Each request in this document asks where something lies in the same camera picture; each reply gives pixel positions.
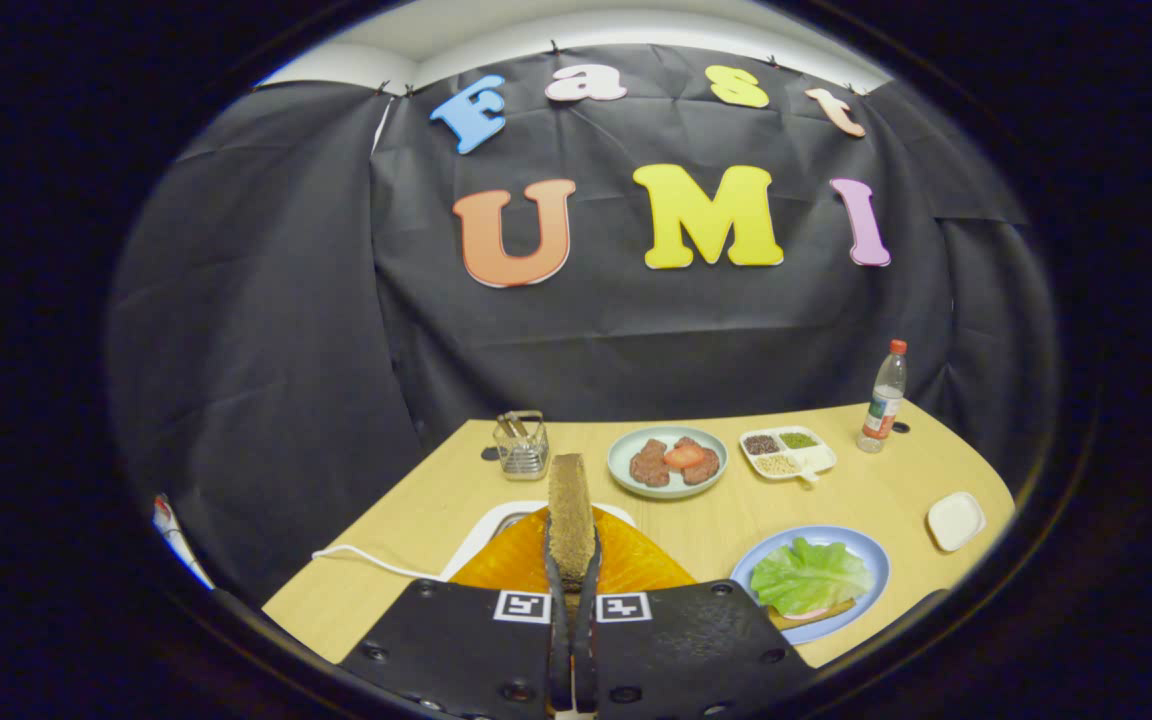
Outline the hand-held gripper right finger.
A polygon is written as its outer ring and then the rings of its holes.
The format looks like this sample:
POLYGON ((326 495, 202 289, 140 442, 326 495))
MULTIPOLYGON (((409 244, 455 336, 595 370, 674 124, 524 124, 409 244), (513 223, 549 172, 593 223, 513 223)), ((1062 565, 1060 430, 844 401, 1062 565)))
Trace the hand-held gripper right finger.
POLYGON ((573 617, 579 710, 599 717, 776 714, 817 679, 733 579, 694 583, 653 541, 594 511, 598 570, 573 617))

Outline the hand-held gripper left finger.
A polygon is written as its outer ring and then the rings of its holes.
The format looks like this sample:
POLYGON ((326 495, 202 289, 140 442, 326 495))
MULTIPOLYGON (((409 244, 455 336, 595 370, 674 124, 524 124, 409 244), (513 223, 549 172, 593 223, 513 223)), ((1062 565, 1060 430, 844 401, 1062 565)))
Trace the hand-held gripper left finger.
POLYGON ((548 511, 488 541, 449 582, 412 579, 340 664, 417 717, 550 719, 573 708, 548 511))

